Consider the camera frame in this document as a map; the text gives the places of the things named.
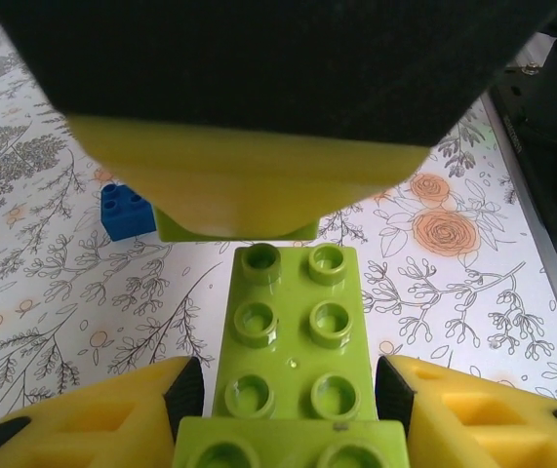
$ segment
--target blue lego brick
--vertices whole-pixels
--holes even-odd
[[[112,241],[156,231],[152,207],[127,185],[110,183],[100,191],[100,221]]]

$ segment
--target lime green duplo brick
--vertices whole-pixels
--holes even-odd
[[[356,251],[237,249],[213,415],[376,420]]]
[[[157,226],[157,232],[159,233],[159,239],[163,242],[209,242],[209,241],[249,241],[252,239],[234,239],[227,237],[215,237],[215,236],[203,236],[201,234],[194,234],[191,231],[186,230],[180,224],[175,222],[165,213],[163,213],[158,208],[153,207],[154,221]],[[319,227],[319,221],[311,222],[306,224],[300,229],[286,234],[284,236],[278,236],[272,241],[312,241],[317,239],[317,230]]]
[[[173,468],[409,468],[399,421],[186,417]]]

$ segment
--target orange rose print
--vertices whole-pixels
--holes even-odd
[[[413,233],[422,247],[441,256],[468,254],[480,248],[475,225],[461,214],[442,208],[418,213]]]
[[[438,208],[450,198],[450,186],[434,174],[417,174],[411,180],[411,190],[428,208]]]

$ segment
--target screw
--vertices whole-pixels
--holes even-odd
[[[521,71],[530,76],[538,75],[540,72],[540,66],[535,61],[531,61],[527,65],[523,66]]]

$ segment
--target leaf illustration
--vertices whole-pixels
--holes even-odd
[[[17,283],[18,281],[12,281],[11,283],[8,283],[6,285],[3,285],[0,287],[0,293],[2,293],[3,291],[8,290],[10,287],[12,287],[15,283]]]
[[[488,212],[482,213],[482,218],[484,218],[484,220],[488,222],[492,227],[503,232],[503,224],[501,224],[501,221],[499,221],[499,219],[494,214]]]
[[[486,205],[484,205],[484,207],[491,212],[498,212],[499,210],[501,210],[501,205],[493,202],[488,202]]]
[[[408,213],[396,213],[386,221],[386,224],[402,231],[412,231],[413,219],[414,217]]]
[[[382,240],[380,241],[382,256],[384,258],[394,256],[404,248],[407,242],[408,234],[406,234],[405,231],[400,231],[399,229],[395,229],[394,234],[382,236]]]
[[[486,229],[482,229],[481,227],[478,228],[478,232],[480,233],[480,237],[484,242],[486,242],[491,248],[496,251],[497,250],[497,239],[495,239],[495,234],[491,231],[487,231]]]
[[[67,304],[57,311],[57,315],[71,314],[78,309],[79,305],[77,303]]]
[[[464,268],[468,268],[473,263],[475,263],[475,260],[477,260],[477,257],[479,255],[480,255],[479,251],[473,251],[473,252],[469,252],[469,253],[460,253],[458,255],[458,261],[462,264],[462,266]]]
[[[404,210],[412,214],[418,213],[425,208],[422,202],[420,202],[419,200],[413,200],[411,198],[397,197],[394,198],[393,201],[398,206],[400,206],[401,208],[403,208]]]
[[[476,197],[480,197],[481,199],[484,199],[486,197],[486,193],[484,193],[484,190],[482,190],[482,187],[480,187],[473,180],[466,179],[464,181],[464,185],[466,185],[466,188],[469,189],[469,192],[471,192]]]
[[[388,219],[388,213],[382,210],[374,210],[374,215],[382,219]]]
[[[76,226],[74,227],[74,232],[78,232],[87,227],[93,226],[94,224],[96,224],[99,218],[100,218],[100,207],[93,206],[88,208],[83,213],[79,221],[76,223]]]
[[[464,205],[464,199],[462,198],[462,195],[456,192],[450,192],[450,195],[454,197],[454,200],[456,200],[459,205]]]
[[[385,227],[379,232],[380,236],[394,236],[397,234],[398,229],[396,227]]]
[[[548,388],[536,387],[535,390],[536,390],[536,393],[538,393],[539,395],[542,395],[543,397],[549,397],[549,398],[554,398],[555,399],[555,395]]]
[[[432,354],[430,355],[431,359],[441,359],[442,357],[444,357],[447,352],[450,350],[450,345],[449,344],[445,344],[443,346],[439,346],[438,348],[436,348]]]

